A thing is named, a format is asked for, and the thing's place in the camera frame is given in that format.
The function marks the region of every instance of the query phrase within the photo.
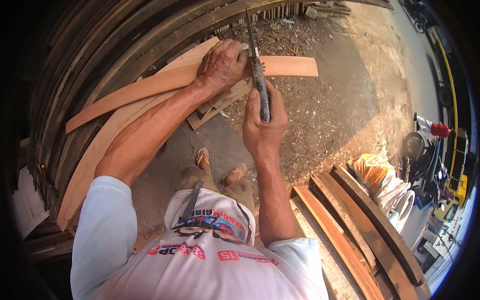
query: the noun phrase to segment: flip-flop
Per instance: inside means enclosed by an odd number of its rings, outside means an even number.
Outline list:
[[[201,153],[203,150],[207,151],[207,156],[210,157],[209,153],[208,153],[208,149],[203,147],[202,149],[198,150],[197,152],[197,156],[199,155],[199,153]],[[205,160],[205,162],[207,163],[208,166],[210,166],[210,162],[208,161],[208,158],[205,156],[205,155],[200,155],[200,157],[197,159],[197,166],[200,164],[200,162],[202,161],[202,159]]]
[[[241,173],[242,172],[242,169],[237,169],[238,167],[240,167],[241,165],[244,165],[245,166],[245,172],[247,171],[247,165],[245,165],[244,163],[239,163],[238,165],[235,166],[235,168],[233,169],[233,171],[231,171],[230,173],[228,173],[227,175],[225,175],[223,178],[222,178],[222,182],[223,180],[225,179],[225,177],[227,177],[228,175],[232,174],[232,173],[238,173],[239,174],[239,177],[237,178],[237,180],[239,180],[240,178],[242,178],[242,176],[245,174],[245,173]]]

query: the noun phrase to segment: red cloth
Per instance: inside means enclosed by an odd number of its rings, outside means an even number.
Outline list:
[[[448,137],[450,135],[450,129],[445,124],[438,125],[436,123],[432,123],[432,134],[440,137]]]

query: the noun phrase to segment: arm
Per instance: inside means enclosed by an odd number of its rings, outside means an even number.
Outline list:
[[[197,79],[117,135],[98,163],[95,178],[108,175],[131,186],[180,123],[202,103],[240,81],[246,64],[239,42],[219,41],[205,55]]]
[[[295,238],[296,224],[280,173],[278,146],[287,127],[288,117],[282,95],[265,82],[270,97],[271,121],[260,121],[260,95],[248,95],[243,122],[243,142],[253,157],[260,196],[260,239],[265,247],[277,240]]]

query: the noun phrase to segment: forearm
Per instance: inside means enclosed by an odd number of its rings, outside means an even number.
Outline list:
[[[279,158],[255,163],[260,198],[260,238],[265,247],[296,237],[295,216],[279,168]]]
[[[181,122],[214,95],[215,91],[195,80],[146,111],[113,140],[98,163],[95,177],[108,175],[131,186]]]

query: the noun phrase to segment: foot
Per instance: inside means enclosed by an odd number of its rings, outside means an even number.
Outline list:
[[[243,175],[245,175],[245,172],[246,172],[246,171],[247,171],[247,165],[245,165],[244,163],[238,164],[238,165],[233,169],[233,171],[231,171],[230,173],[228,173],[228,175],[226,175],[226,176],[222,179],[223,185],[229,186],[229,185],[233,184],[234,182],[236,182],[237,180],[239,180],[240,178],[242,178]]]
[[[210,174],[210,165],[208,163],[209,160],[210,156],[208,155],[208,150],[206,148],[200,149],[197,153],[197,165],[201,170],[207,172],[208,174]]]

